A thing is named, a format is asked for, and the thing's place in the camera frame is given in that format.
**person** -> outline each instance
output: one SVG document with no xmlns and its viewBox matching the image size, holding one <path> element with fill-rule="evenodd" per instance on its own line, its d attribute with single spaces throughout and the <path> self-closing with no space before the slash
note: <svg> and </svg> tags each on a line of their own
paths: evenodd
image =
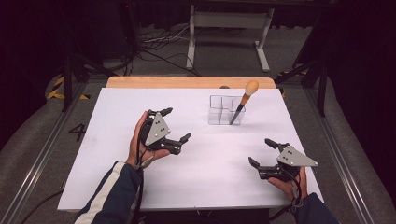
<svg viewBox="0 0 396 224">
<path fill-rule="evenodd" d="M 87 204 L 77 213 L 76 224 L 85 223 L 126 223 L 134 203 L 135 195 L 142 181 L 136 166 L 136 151 L 138 134 L 148 112 L 145 111 L 137 122 L 134 136 L 130 142 L 129 156 L 125 162 L 116 161 L 113 167 L 106 173 L 93 196 Z M 148 161 L 143 168 L 147 168 L 153 161 L 168 156 L 168 150 L 146 151 L 143 144 L 139 143 L 140 155 L 143 155 L 142 164 Z M 276 178 L 268 181 L 285 192 L 289 200 L 293 200 L 291 183 L 283 182 Z M 303 204 L 294 213 L 298 224 L 333 224 L 338 223 L 335 217 L 321 202 L 316 193 L 307 194 L 305 168 L 300 170 L 300 186 L 302 189 Z"/>
<path fill-rule="evenodd" d="M 88 203 L 77 213 L 75 223 L 126 223 L 134 203 L 135 195 L 142 181 L 136 166 L 138 134 L 148 112 L 145 111 L 137 122 L 134 136 L 129 146 L 129 156 L 125 162 L 117 161 L 106 173 Z M 143 168 L 147 168 L 153 161 L 168 156 L 168 150 L 146 151 L 140 143 L 139 152 L 142 163 L 149 160 Z"/>
<path fill-rule="evenodd" d="M 337 219 L 332 215 L 327 206 L 320 200 L 316 193 L 308 195 L 307 183 L 306 183 L 306 172 L 305 167 L 300 168 L 300 188 L 301 188 L 301 199 L 303 203 L 300 207 L 295 207 L 295 212 L 292 214 L 295 217 L 297 224 L 333 224 L 339 223 Z M 270 177 L 268 182 L 275 187 L 282 190 L 286 197 L 292 202 L 294 199 L 294 182 L 283 182 L 277 178 Z"/>
</svg>

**white stand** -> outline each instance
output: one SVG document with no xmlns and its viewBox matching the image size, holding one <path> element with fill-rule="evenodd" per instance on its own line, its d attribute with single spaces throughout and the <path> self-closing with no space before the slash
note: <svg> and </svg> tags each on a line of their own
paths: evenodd
<svg viewBox="0 0 396 224">
<path fill-rule="evenodd" d="M 270 67 L 265 58 L 264 50 L 262 49 L 265 38 L 267 37 L 270 28 L 271 19 L 274 10 L 269 9 L 268 13 L 220 13 L 220 12 L 198 12 L 195 7 L 191 6 L 190 13 L 190 43 L 186 67 L 193 68 L 194 54 L 195 54 L 195 27 L 229 27 L 229 28 L 250 28 L 262 29 L 262 39 L 255 41 L 257 54 L 259 55 L 260 63 L 263 72 L 269 72 Z"/>
</svg>

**dark jacket sleeve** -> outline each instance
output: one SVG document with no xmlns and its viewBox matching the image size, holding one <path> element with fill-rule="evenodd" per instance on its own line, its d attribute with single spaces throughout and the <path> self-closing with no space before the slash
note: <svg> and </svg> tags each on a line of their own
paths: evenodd
<svg viewBox="0 0 396 224">
<path fill-rule="evenodd" d="M 117 161 L 78 212 L 75 223 L 126 223 L 140 183 L 131 165 Z"/>
<path fill-rule="evenodd" d="M 304 204 L 297 209 L 295 217 L 297 224 L 339 223 L 316 193 L 311 193 L 304 199 Z"/>
</svg>

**human hand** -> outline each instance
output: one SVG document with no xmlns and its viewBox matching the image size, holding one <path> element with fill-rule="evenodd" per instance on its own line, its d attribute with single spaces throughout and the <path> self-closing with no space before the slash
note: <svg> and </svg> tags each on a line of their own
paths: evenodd
<svg viewBox="0 0 396 224">
<path fill-rule="evenodd" d="M 293 194 L 293 186 L 295 186 L 294 181 L 288 181 L 288 182 L 283 182 L 277 178 L 270 177 L 268 178 L 268 182 L 270 184 L 274 185 L 275 187 L 279 188 L 282 190 L 286 197 L 292 201 L 294 199 L 294 194 Z M 300 188 L 301 188 L 301 199 L 304 199 L 308 196 L 308 190 L 307 190 L 307 185 L 306 185 L 306 173 L 305 173 L 305 167 L 300 168 Z"/>
<path fill-rule="evenodd" d="M 146 150 L 146 147 L 141 143 L 141 141 L 138 139 L 139 131 L 140 128 L 142 127 L 143 123 L 145 122 L 145 119 L 148 117 L 148 112 L 145 111 L 140 118 L 140 120 L 137 122 L 136 127 L 134 128 L 134 136 L 131 139 L 131 143 L 129 145 L 129 156 L 128 159 L 126 160 L 126 163 L 131 164 L 134 169 L 137 169 L 138 167 L 135 165 L 136 162 L 136 151 L 137 151 L 137 142 L 139 142 L 139 155 L 143 155 L 143 158 L 141 159 L 141 162 L 144 162 L 146 160 L 151 160 L 145 164 L 143 168 L 147 168 L 153 161 L 158 160 L 159 158 L 165 157 L 170 154 L 170 152 L 166 149 L 160 149 L 156 151 L 150 151 Z"/>
</svg>

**transparent container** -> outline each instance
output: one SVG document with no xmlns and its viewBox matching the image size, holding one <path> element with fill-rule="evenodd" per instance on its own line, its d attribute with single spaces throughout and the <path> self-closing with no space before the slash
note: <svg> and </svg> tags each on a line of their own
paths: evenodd
<svg viewBox="0 0 396 224">
<path fill-rule="evenodd" d="M 209 124 L 230 125 L 241 100 L 242 96 L 211 95 L 208 118 Z M 241 124 L 245 111 L 246 109 L 243 107 L 233 121 L 233 125 Z"/>
</svg>

